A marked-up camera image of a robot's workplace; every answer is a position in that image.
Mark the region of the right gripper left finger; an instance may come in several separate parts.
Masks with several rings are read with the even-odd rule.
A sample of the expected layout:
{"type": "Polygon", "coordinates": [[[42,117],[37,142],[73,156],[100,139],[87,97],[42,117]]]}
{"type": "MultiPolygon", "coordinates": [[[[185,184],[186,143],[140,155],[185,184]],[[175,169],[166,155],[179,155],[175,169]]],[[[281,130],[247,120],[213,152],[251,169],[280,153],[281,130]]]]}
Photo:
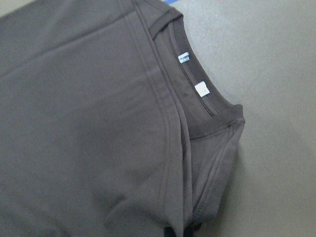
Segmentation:
{"type": "Polygon", "coordinates": [[[172,227],[164,228],[164,237],[176,237],[176,233],[172,227]]]}

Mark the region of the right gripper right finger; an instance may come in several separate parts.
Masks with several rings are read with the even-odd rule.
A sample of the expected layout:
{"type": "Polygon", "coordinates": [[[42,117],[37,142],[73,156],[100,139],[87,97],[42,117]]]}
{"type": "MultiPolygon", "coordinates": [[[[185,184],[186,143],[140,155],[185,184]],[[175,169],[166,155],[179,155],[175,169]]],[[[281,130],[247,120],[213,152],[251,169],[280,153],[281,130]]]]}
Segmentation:
{"type": "Polygon", "coordinates": [[[185,228],[185,237],[194,237],[195,232],[197,232],[202,226],[202,223],[191,224],[185,228]]]}

